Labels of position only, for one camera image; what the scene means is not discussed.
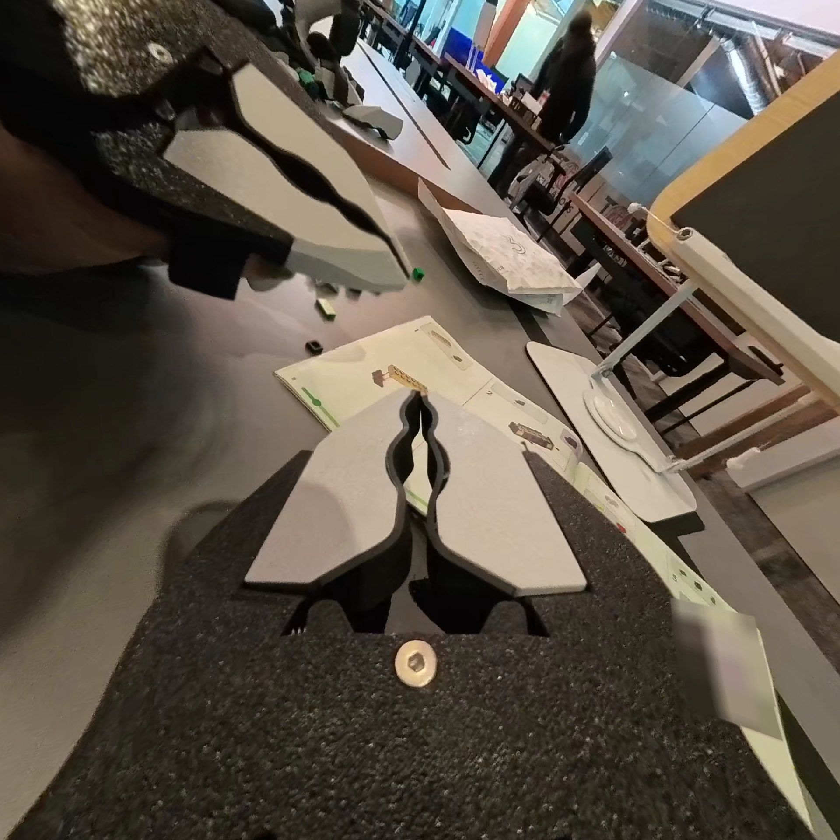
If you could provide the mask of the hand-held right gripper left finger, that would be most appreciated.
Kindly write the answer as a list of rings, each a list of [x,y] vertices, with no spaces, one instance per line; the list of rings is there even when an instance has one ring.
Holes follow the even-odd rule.
[[[382,632],[412,563],[404,483],[420,392],[393,392],[308,454],[245,575],[249,589],[336,601],[357,632]]]

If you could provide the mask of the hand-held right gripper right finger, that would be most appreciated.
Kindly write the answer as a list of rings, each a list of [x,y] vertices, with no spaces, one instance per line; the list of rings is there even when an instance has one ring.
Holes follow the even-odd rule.
[[[427,578],[420,606],[445,632],[481,632],[511,603],[513,625],[540,631],[526,601],[587,588],[524,443],[436,393],[420,402],[427,445]]]

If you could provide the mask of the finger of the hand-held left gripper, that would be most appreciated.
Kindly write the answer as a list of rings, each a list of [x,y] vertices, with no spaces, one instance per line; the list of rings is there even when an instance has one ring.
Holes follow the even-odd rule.
[[[408,274],[408,259],[394,238],[364,174],[350,154],[320,123],[308,115],[258,68],[247,64],[230,79],[238,116],[274,154],[291,164],[281,166],[295,174],[311,198],[331,205],[357,231],[380,239],[400,270]]]
[[[269,156],[229,129],[175,133],[164,159],[291,238],[295,273],[359,291],[399,291],[408,276],[389,246],[291,184]]]

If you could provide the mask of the person's left hand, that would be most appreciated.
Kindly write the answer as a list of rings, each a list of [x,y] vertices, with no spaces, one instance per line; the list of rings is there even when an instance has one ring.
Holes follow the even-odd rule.
[[[1,272],[25,277],[165,260],[165,237],[101,204],[59,162],[1,128]]]

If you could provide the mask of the grey plastic wedge piece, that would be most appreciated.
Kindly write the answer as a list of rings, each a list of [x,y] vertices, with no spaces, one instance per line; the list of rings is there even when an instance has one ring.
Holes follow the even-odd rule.
[[[403,120],[378,106],[349,105],[343,117],[358,128],[378,133],[385,140],[396,140],[403,131]]]

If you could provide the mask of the wood-framed screen on white stand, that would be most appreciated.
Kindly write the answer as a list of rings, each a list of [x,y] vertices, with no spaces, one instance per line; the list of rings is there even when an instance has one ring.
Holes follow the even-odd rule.
[[[750,434],[667,459],[610,381],[698,290],[838,408],[838,90],[835,54],[658,195],[647,232],[686,280],[603,361],[527,344],[606,482],[647,524],[694,515],[683,475]]]

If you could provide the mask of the toy brick instruction booklet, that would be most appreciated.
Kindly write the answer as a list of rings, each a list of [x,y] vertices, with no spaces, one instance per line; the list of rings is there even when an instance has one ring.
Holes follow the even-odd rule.
[[[680,599],[730,606],[689,571],[595,472],[583,466],[584,448],[571,428],[473,360],[435,320],[424,317],[322,353],[275,372],[276,377],[333,431],[399,386],[440,394],[540,453],[583,497],[595,504],[645,557]]]

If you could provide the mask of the long brown table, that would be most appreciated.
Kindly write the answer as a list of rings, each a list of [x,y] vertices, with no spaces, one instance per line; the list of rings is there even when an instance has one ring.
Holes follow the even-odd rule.
[[[441,59],[441,65],[446,70],[445,82],[458,93],[459,97],[472,102],[474,108],[481,114],[493,110],[503,118],[505,124],[517,138],[513,144],[515,149],[524,144],[529,144],[533,148],[539,148],[542,152],[548,154],[553,152],[555,147],[551,142],[543,138],[511,106],[505,104],[496,93],[482,84],[474,73],[470,72],[454,57],[445,54]]]

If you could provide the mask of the white paper bag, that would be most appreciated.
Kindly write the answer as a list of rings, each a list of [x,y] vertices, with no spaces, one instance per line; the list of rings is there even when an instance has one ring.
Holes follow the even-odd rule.
[[[510,219],[445,208],[423,180],[416,194],[480,285],[548,314],[558,313],[585,288]]]

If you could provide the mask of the black office chair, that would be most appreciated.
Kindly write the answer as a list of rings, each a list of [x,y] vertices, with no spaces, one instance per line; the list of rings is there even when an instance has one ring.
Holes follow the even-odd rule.
[[[587,186],[612,159],[613,153],[605,146],[575,172],[555,165],[556,172],[546,183],[536,180],[528,187],[524,194],[526,206],[545,216],[563,213],[571,204],[571,196]]]

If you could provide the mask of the brown wooden table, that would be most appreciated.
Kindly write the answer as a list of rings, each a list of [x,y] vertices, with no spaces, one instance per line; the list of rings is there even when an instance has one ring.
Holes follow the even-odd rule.
[[[572,235],[584,247],[584,254],[576,263],[588,259],[604,269],[610,278],[605,285],[607,306],[623,335],[628,335],[671,299],[680,285],[583,198],[573,194],[570,202],[580,216],[572,227]],[[783,383],[781,365],[763,352],[740,348],[728,326],[696,297],[681,303],[640,341],[634,352],[639,360],[652,361],[675,377],[687,375],[708,355],[716,354],[721,362],[700,378],[705,387],[729,373],[747,382]]]

